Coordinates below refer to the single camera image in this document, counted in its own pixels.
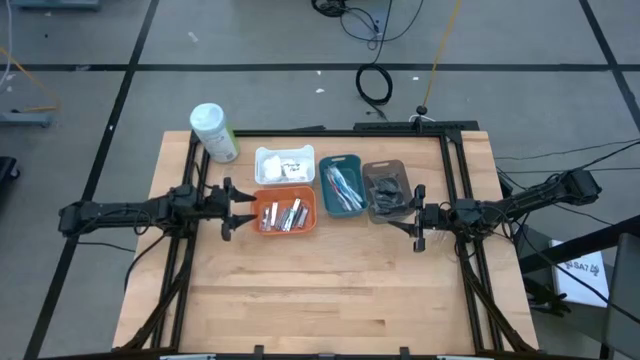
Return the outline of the white plastic bin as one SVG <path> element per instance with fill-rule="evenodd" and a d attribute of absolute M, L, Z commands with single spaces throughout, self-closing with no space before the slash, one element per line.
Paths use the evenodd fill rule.
<path fill-rule="evenodd" d="M 306 161 L 308 164 L 308 180 L 305 182 L 288 182 L 282 173 L 282 177 L 278 181 L 265 182 L 263 179 L 262 163 L 265 158 L 278 155 L 283 159 L 296 159 L 298 161 Z M 304 145 L 295 149 L 278 149 L 272 150 L 260 147 L 255 151 L 255 181 L 263 186 L 292 186 L 292 185 L 311 185 L 315 179 L 315 151 L 311 145 Z"/>

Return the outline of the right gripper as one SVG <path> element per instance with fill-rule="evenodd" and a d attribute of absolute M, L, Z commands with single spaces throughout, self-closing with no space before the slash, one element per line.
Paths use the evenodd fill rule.
<path fill-rule="evenodd" d="M 451 231 L 452 225 L 449 221 L 448 212 L 439 204 L 424 203 L 426 198 L 426 186 L 417 185 L 414 190 L 414 200 L 401 201 L 389 208 L 390 212 L 411 212 L 416 210 L 414 224 L 398 221 L 389 221 L 388 224 L 407 233 L 414 241 L 414 251 L 423 252 L 426 250 L 426 240 L 424 230 Z"/>

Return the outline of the black metal bar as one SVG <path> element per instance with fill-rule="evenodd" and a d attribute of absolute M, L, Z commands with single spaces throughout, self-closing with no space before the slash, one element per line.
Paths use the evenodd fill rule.
<path fill-rule="evenodd" d="M 622 235 L 640 237 L 640 215 L 636 215 L 601 230 L 565 241 L 544 250 L 535 250 L 519 261 L 522 274 L 574 260 L 583 255 L 615 247 Z"/>

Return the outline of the blue grey floor base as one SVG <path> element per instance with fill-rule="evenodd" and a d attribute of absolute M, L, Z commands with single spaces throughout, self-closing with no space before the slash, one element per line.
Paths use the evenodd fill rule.
<path fill-rule="evenodd" d="M 48 113 L 0 113 L 0 125 L 7 126 L 40 126 L 47 128 L 53 117 Z"/>

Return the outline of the white printed box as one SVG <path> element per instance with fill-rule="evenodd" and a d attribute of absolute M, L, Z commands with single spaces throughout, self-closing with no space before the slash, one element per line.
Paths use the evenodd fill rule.
<path fill-rule="evenodd" d="M 600 252 L 593 252 L 552 268 L 553 286 L 565 301 L 575 304 L 606 308 L 607 303 L 589 290 L 590 286 L 605 299 L 609 298 L 608 281 Z"/>

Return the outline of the teal white toothbrush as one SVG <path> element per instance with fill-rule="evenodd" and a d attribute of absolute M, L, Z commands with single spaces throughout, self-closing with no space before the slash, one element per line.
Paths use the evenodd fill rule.
<path fill-rule="evenodd" d="M 336 197 L 338 203 L 340 204 L 340 206 L 342 207 L 342 209 L 345 212 L 351 211 L 350 203 L 344 197 L 342 191 L 340 190 L 338 185 L 335 183 L 334 177 L 333 177 L 331 171 L 330 170 L 326 170 L 325 171 L 325 176 L 326 176 L 326 179 L 327 179 L 327 182 L 328 182 L 330 188 L 332 189 L 333 194 L 335 195 L 335 197 Z"/>

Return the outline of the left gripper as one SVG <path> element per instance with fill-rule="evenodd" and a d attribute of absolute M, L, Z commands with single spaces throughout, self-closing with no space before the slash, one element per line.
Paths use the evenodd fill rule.
<path fill-rule="evenodd" d="M 224 241 L 231 240 L 231 199 L 230 193 L 232 188 L 232 180 L 230 177 L 225 177 L 221 185 L 207 185 L 205 188 L 210 190 L 210 193 L 204 198 L 205 209 L 211 213 L 213 218 L 222 220 L 221 236 Z M 250 194 L 243 193 L 237 189 L 232 190 L 232 200 L 234 202 L 253 202 L 256 197 Z M 238 227 L 251 222 L 256 219 L 256 215 L 233 215 L 232 216 L 232 228 Z"/>

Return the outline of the orange plastic bin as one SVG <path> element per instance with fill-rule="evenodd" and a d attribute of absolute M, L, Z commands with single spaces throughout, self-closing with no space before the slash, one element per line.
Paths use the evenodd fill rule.
<path fill-rule="evenodd" d="M 257 216 L 253 229 L 261 235 L 275 236 L 275 235 L 299 235 L 308 233 L 314 229 L 317 223 L 317 211 L 316 211 L 316 197 L 313 189 L 309 186 L 294 186 L 294 187 L 280 187 L 280 188 L 267 188 L 256 191 L 253 196 L 256 200 L 251 204 L 251 211 Z M 264 232 L 261 229 L 263 212 L 266 207 L 271 210 L 273 202 L 278 202 L 278 219 L 285 208 L 291 208 L 295 199 L 300 198 L 301 204 L 299 209 L 304 206 L 309 208 L 308 218 L 306 220 L 304 228 L 296 228 L 294 223 L 289 232 L 278 231 L 276 228 L 270 228 Z"/>

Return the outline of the clear plastic wrapper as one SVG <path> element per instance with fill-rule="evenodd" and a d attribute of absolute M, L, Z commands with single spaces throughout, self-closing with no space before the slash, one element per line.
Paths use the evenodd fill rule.
<path fill-rule="evenodd" d="M 423 235 L 426 249 L 435 252 L 438 252 L 441 246 L 453 236 L 450 231 L 436 229 L 425 229 Z"/>

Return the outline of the black plastic comb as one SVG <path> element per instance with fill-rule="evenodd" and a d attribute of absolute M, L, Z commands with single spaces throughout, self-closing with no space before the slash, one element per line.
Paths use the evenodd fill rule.
<path fill-rule="evenodd" d="M 375 191 L 374 200 L 380 207 L 396 207 L 405 204 L 402 192 Z"/>
<path fill-rule="evenodd" d="M 401 185 L 396 174 L 378 174 L 372 178 L 372 183 L 376 191 L 381 193 L 398 193 Z"/>
<path fill-rule="evenodd" d="M 410 210 L 410 207 L 404 202 L 376 202 L 373 210 L 377 216 L 399 216 Z"/>

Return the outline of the white green wipes canister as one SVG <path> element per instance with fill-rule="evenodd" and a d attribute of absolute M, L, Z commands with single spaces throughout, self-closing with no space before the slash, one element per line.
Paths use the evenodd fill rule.
<path fill-rule="evenodd" d="M 189 117 L 192 130 L 210 157 L 218 163 L 229 163 L 239 155 L 239 146 L 224 110 L 215 103 L 197 105 Z"/>

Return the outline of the teal plastic bin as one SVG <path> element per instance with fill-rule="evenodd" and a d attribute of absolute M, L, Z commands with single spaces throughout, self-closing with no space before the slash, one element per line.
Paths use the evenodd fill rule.
<path fill-rule="evenodd" d="M 351 211 L 345 212 L 330 188 L 325 171 L 330 170 L 335 183 L 349 201 Z M 334 218 L 349 218 L 361 215 L 368 207 L 366 189 L 361 174 L 361 160 L 353 154 L 323 158 L 319 162 L 319 174 L 323 200 L 327 213 Z"/>

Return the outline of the grey translucent plastic bin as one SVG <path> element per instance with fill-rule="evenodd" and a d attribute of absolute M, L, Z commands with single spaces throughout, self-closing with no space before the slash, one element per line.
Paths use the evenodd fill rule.
<path fill-rule="evenodd" d="M 404 200 L 408 202 L 409 200 L 413 199 L 414 195 L 409 184 L 404 163 L 402 161 L 394 159 L 366 163 L 362 167 L 362 174 L 364 187 L 366 189 L 366 196 L 369 202 L 368 213 L 370 220 L 374 224 L 383 224 L 388 221 L 402 221 L 414 212 L 414 210 L 411 212 L 405 212 L 404 214 L 401 214 L 399 216 L 377 216 L 373 210 L 373 206 L 376 203 L 374 200 L 374 192 L 376 190 L 372 183 L 372 178 L 378 174 L 396 174 L 397 180 L 401 185 L 400 192 L 403 193 Z"/>

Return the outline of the black aluminium table frame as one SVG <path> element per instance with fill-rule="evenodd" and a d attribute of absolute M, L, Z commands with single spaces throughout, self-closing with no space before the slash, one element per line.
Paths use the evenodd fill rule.
<path fill-rule="evenodd" d="M 254 181 L 255 150 L 310 144 L 316 158 L 356 154 L 363 162 L 401 160 L 412 188 L 427 187 L 425 202 L 449 200 L 438 139 L 346 137 L 324 131 L 292 137 L 237 137 L 242 153 L 233 163 L 211 163 L 209 183 L 231 177 L 242 192 Z M 501 191 L 488 134 L 461 133 L 472 194 L 498 200 Z M 269 354 L 471 354 L 473 337 L 454 236 L 438 252 L 414 253 L 408 236 L 376 225 L 367 214 L 335 219 L 324 209 L 319 175 L 313 189 L 317 223 L 306 236 L 261 236 L 254 222 L 230 242 L 220 222 L 201 223 L 195 243 L 181 352 Z M 158 303 L 170 241 L 145 255 L 128 284 L 114 346 L 128 342 Z M 484 242 L 497 306 L 519 335 L 538 348 L 520 269 L 511 242 Z"/>

